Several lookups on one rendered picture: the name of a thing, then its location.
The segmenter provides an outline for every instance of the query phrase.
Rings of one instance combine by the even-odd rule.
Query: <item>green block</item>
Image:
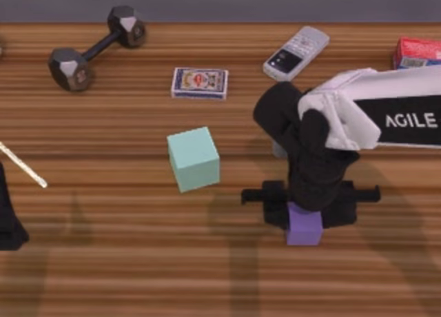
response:
[[[173,134],[167,142],[181,193],[219,183],[219,154],[208,127]]]

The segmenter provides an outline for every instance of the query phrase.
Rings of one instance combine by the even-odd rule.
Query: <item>black dumbbell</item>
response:
[[[126,48],[137,48],[145,43],[144,23],[136,18],[132,7],[113,7],[107,18],[107,25],[110,33],[83,54],[73,48],[56,48],[52,51],[48,61],[49,70],[63,89],[86,90],[92,77],[88,62],[115,41]]]

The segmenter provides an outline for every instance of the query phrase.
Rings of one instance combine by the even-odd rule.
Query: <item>remote control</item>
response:
[[[328,43],[327,34],[305,26],[270,56],[263,65],[263,72],[276,81],[291,81]]]

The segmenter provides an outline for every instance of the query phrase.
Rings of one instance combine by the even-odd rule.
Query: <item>wood grain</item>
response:
[[[105,25],[3,24],[0,140],[49,184],[6,156],[14,208],[31,235],[0,254],[2,317],[441,316],[441,153],[364,152],[347,174],[380,184],[355,226],[319,247],[287,247],[240,191],[285,178],[252,121],[273,81],[263,61],[298,24],[150,24],[140,50],[94,61],[90,90],[50,78],[52,48],[85,50]],[[390,68],[401,35],[441,39],[438,24],[320,24],[330,46],[299,77],[314,87],[350,69]],[[228,100],[172,100],[177,66],[230,70]],[[179,194],[166,136],[207,125],[219,185]]]

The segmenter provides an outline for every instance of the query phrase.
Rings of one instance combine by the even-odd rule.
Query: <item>red box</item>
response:
[[[441,41],[401,37],[393,54],[393,68],[441,64]]]

